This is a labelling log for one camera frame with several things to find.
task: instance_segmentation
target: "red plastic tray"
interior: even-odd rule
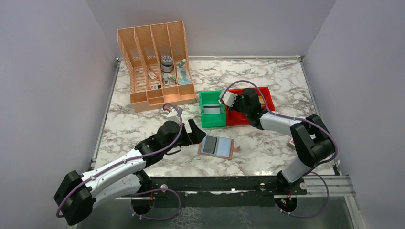
[[[271,100],[270,90],[268,87],[259,87],[260,91],[264,95],[264,100],[267,102],[268,107],[270,110],[275,111],[276,108],[274,107],[273,100]],[[230,89],[229,91],[235,94],[240,95],[243,89]],[[230,111],[228,106],[225,106],[226,112],[226,126],[232,125],[249,125],[249,121],[245,115],[241,112],[237,111]]]

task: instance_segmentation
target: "gray wall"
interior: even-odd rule
[[[304,59],[368,228],[403,228],[405,1],[337,0]]]
[[[86,0],[116,56],[117,29],[183,20],[189,55],[305,55],[335,0]]]
[[[66,228],[53,195],[88,168],[114,63],[84,0],[2,1],[1,228]]]

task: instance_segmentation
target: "floor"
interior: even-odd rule
[[[198,92],[221,90],[230,83],[246,79],[268,86],[276,111],[287,115],[308,116],[314,105],[299,60],[194,60],[190,68],[197,103],[180,106],[183,119],[193,118],[201,128]],[[234,88],[249,87],[240,83]],[[166,121],[166,113],[152,110],[135,113],[129,105],[129,74],[121,62],[106,125],[97,155],[99,168],[118,159],[139,141],[156,133]],[[273,131],[260,131],[251,126],[202,129],[209,135],[230,137],[241,147],[232,160],[197,154],[197,145],[165,156],[146,169],[149,176],[248,176],[275,175],[296,157],[288,146],[289,136]],[[316,169],[320,174],[334,174],[332,163]]]

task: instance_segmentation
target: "wooden organizer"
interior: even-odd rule
[[[183,21],[118,29],[117,39],[129,72],[130,103],[136,112],[159,109],[163,103],[183,105],[196,102]],[[165,55],[173,58],[170,75],[176,81],[176,65],[187,60],[183,67],[187,69],[191,83],[178,85],[179,82],[169,81],[168,86],[164,85],[160,61]],[[150,67],[159,75],[158,78],[152,80],[148,76]],[[159,83],[162,88],[151,89],[152,85]]]

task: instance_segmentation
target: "marble tabletop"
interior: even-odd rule
[[[225,89],[234,81],[246,79],[257,86],[268,86],[279,113],[308,116],[315,113],[308,86],[298,60],[194,60],[190,61],[197,103],[180,106],[184,120],[193,118],[201,128],[199,91]],[[233,88],[250,87],[246,83]],[[131,150],[139,141],[156,133],[167,113],[152,110],[135,113],[129,104],[129,74],[122,61],[103,131],[95,168]],[[202,128],[209,135],[234,139],[240,150],[232,160],[197,154],[197,145],[165,156],[146,168],[149,176],[252,176],[275,175],[295,158],[288,147],[289,136],[261,131],[251,126]],[[333,174],[332,162],[318,167],[321,174]]]

